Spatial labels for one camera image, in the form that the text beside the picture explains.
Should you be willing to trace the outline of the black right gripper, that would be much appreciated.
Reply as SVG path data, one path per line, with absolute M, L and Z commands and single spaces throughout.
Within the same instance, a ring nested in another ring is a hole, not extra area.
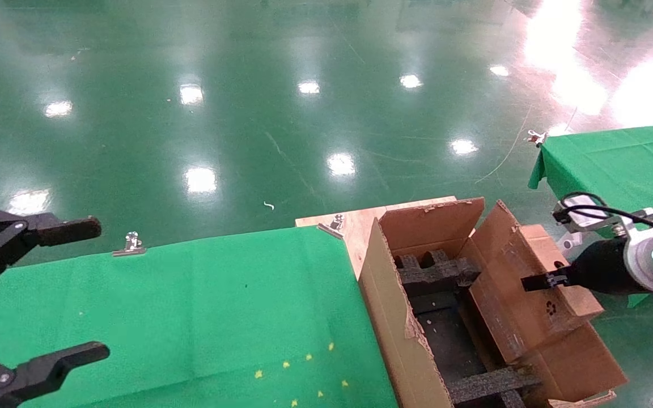
M 524 292 L 551 290 L 578 285 L 607 295 L 648 294 L 631 276 L 625 263 L 626 238 L 600 240 L 591 243 L 567 267 L 567 274 L 548 272 L 523 277 Z

